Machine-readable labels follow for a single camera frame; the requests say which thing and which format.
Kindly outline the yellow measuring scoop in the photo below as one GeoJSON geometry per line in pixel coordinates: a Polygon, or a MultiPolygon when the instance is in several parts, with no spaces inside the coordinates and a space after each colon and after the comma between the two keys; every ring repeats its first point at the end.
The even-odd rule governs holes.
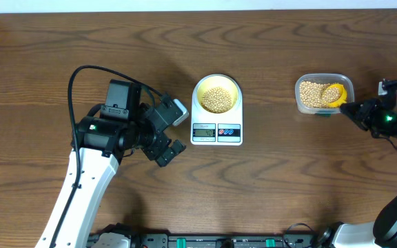
{"type": "Polygon", "coordinates": [[[337,108],[347,102],[347,91],[342,84],[332,84],[321,94],[321,101],[329,108],[337,108]]]}

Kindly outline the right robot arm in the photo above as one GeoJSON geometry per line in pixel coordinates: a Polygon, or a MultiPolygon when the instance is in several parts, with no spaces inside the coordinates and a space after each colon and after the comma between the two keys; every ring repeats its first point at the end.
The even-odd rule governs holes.
{"type": "Polygon", "coordinates": [[[347,139],[346,164],[339,167],[363,194],[359,211],[375,218],[363,223],[344,222],[336,230],[329,247],[397,247],[397,110],[394,100],[383,97],[354,101],[340,106],[358,129],[370,138],[347,139]]]}

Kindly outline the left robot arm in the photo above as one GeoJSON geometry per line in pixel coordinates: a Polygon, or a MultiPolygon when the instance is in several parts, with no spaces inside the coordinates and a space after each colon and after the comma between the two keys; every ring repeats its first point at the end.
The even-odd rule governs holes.
{"type": "Polygon", "coordinates": [[[75,125],[67,174],[38,247],[86,246],[106,188],[135,150],[159,167],[185,150],[164,132],[188,117],[185,106],[167,94],[159,104],[142,103],[142,90],[137,83],[112,79],[106,102],[75,125]]]}

